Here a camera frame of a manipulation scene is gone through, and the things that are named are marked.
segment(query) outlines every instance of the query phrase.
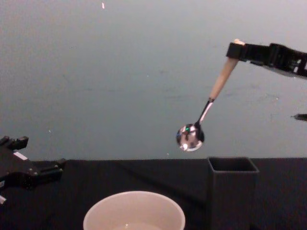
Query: black square cup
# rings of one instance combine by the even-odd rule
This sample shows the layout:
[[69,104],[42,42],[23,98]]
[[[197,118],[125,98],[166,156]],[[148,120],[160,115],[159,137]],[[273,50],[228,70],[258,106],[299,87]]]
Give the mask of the black square cup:
[[247,157],[208,158],[207,230],[249,230],[259,170]]

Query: bowl rim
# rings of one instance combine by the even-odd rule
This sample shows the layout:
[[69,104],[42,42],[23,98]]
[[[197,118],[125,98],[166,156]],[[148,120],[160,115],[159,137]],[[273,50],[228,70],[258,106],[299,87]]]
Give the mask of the bowl rim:
[[173,204],[176,209],[179,211],[179,214],[181,216],[181,225],[180,225],[180,229],[179,230],[183,230],[184,227],[185,227],[185,224],[186,224],[186,217],[184,215],[184,212],[182,210],[182,208],[179,206],[179,204],[177,204],[174,200],[172,200],[171,198],[165,196],[165,195],[162,195],[162,194],[159,194],[159,193],[154,193],[154,192],[148,192],[148,191],[126,191],[126,192],[122,192],[122,193],[117,193],[117,194],[113,194],[113,195],[110,195],[110,196],[107,196],[105,198],[103,198],[102,200],[98,201],[96,204],[94,204],[86,213],[85,217],[84,217],[84,220],[83,220],[83,230],[89,230],[87,229],[86,227],[86,223],[87,223],[87,219],[89,218],[90,214],[93,212],[93,210],[98,206],[100,205],[101,203],[107,201],[107,200],[110,200],[114,197],[117,197],[117,196],[124,196],[124,195],[127,195],[127,194],[137,194],[137,193],[140,193],[140,194],[148,194],[148,195],[151,195],[151,196],[157,196],[157,197],[160,197],[160,198],[163,198],[167,201],[169,201],[171,204]]

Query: spoon handle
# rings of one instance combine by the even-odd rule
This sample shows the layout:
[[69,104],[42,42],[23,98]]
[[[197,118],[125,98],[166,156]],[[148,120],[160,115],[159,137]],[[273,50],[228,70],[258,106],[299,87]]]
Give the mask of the spoon handle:
[[[234,43],[245,45],[245,43],[241,42],[239,39],[235,39]],[[238,59],[233,59],[233,58],[229,58],[229,57],[227,58],[227,61],[224,64],[224,68],[222,69],[220,75],[216,79],[216,82],[215,82],[215,84],[214,84],[214,86],[212,88],[209,100],[207,101],[207,103],[206,103],[206,105],[205,105],[205,107],[204,107],[204,109],[203,109],[203,111],[201,113],[201,116],[199,117],[199,119],[196,122],[196,124],[200,124],[204,120],[208,110],[210,109],[210,107],[212,106],[214,100],[217,98],[217,96],[221,92],[221,90],[224,87],[226,81],[228,80],[231,72],[236,67],[238,61],[239,61]]]

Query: silver spoon head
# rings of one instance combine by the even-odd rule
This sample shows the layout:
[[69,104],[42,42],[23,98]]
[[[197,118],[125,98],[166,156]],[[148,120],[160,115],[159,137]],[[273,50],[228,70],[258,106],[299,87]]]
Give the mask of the silver spoon head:
[[200,125],[187,124],[178,130],[176,140],[182,150],[191,152],[202,146],[205,135]]

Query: wooden handle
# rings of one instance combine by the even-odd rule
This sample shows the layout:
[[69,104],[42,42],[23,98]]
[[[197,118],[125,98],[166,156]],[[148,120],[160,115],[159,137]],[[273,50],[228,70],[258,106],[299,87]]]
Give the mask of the wooden handle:
[[[245,45],[244,42],[241,42],[239,39],[235,39],[234,43]],[[222,69],[220,75],[218,76],[212,91],[210,93],[210,98],[216,99],[219,93],[221,92],[222,88],[224,87],[226,81],[228,80],[231,72],[234,70],[238,63],[238,59],[233,59],[233,58],[227,58],[226,63],[224,64],[224,68]]]

